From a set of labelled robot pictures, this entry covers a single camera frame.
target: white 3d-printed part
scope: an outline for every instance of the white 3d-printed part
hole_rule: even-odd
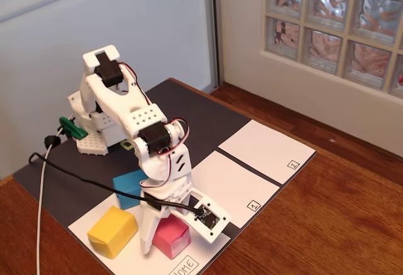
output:
[[[106,146],[102,135],[98,132],[88,132],[88,135],[82,140],[76,140],[77,149],[81,154],[106,155],[108,147]]]

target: white mat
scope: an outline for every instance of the white mat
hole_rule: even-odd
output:
[[[287,182],[315,153],[303,143],[254,120],[219,147],[280,184]]]

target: wooden table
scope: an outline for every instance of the wooden table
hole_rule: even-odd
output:
[[[315,158],[205,274],[403,274],[403,187],[307,145]],[[37,202],[10,180],[0,212],[0,274],[34,274]],[[108,274],[46,211],[41,272]]]

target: white cable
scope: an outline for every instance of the white cable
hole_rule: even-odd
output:
[[[56,137],[58,137],[62,133],[63,128],[59,129],[56,133]],[[50,149],[52,149],[52,144],[49,145],[48,150],[46,151],[45,158],[48,158]],[[38,226],[37,226],[37,275],[40,275],[40,216],[42,214],[42,197],[43,197],[43,177],[45,175],[45,167],[46,162],[43,162],[42,172],[40,175],[40,189],[39,189],[39,200],[38,200]]]

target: wooden floor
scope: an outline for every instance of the wooden floor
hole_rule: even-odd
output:
[[[403,186],[403,159],[398,156],[230,84],[211,95]]]

